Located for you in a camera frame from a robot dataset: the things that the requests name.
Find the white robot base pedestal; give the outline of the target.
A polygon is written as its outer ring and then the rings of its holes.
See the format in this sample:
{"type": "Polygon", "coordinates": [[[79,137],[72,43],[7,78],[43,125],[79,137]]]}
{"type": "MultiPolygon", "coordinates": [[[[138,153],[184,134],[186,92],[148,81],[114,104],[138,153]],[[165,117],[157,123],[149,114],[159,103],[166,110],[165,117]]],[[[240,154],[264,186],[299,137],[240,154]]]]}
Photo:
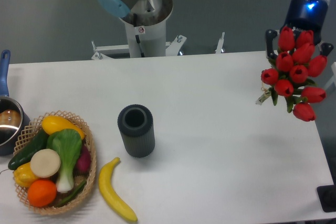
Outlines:
{"type": "Polygon", "coordinates": [[[98,3],[124,23],[130,57],[166,55],[166,21],[173,10],[172,0],[98,0],[98,3]]]}

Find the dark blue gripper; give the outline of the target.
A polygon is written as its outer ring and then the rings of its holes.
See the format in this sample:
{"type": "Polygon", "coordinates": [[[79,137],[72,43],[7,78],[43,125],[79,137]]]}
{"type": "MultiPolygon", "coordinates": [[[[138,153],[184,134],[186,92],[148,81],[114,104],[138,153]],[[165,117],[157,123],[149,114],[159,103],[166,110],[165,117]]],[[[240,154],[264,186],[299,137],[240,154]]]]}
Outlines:
{"type": "MultiPolygon", "coordinates": [[[[327,11],[328,4],[324,0],[291,0],[283,27],[293,28],[297,32],[313,31],[313,43],[319,44],[320,55],[327,57],[334,49],[333,44],[321,42],[321,30],[327,11]]],[[[274,40],[277,37],[277,30],[265,31],[267,59],[275,60],[278,56],[274,50],[274,40]]]]}

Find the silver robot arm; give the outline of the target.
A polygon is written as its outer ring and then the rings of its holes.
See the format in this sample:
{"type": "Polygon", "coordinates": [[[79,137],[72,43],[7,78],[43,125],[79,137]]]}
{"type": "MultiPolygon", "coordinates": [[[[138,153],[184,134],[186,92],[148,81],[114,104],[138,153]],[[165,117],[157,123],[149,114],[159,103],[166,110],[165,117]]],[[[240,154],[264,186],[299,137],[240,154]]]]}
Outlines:
{"type": "Polygon", "coordinates": [[[293,30],[298,36],[304,30],[313,31],[313,43],[320,53],[328,56],[334,49],[331,43],[323,42],[321,31],[331,0],[291,0],[284,26],[293,30]]]}

